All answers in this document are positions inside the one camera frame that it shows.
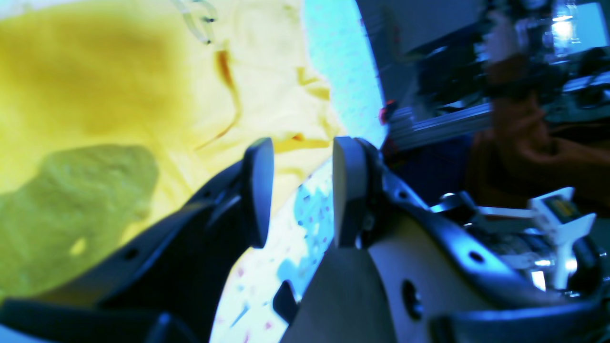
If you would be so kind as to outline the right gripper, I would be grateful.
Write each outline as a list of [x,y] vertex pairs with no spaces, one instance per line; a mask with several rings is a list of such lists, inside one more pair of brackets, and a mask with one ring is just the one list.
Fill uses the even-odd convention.
[[464,226],[542,291],[567,297],[606,284],[606,253],[590,236],[595,213],[581,212],[575,190],[564,187],[531,198],[524,209],[479,206],[466,192],[447,193],[431,210]]

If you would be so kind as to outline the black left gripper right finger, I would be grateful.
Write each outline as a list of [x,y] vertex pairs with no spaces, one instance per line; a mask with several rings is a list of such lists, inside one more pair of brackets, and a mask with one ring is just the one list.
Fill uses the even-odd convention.
[[363,139],[333,155],[336,246],[299,304],[281,309],[284,343],[601,343],[608,304],[542,291],[436,213]]

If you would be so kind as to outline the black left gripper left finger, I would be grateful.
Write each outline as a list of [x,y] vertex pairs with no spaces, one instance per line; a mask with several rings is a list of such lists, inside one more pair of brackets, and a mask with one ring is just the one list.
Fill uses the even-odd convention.
[[1,306],[3,343],[206,343],[224,285],[262,248],[272,209],[272,140],[250,145],[178,211],[78,278]]

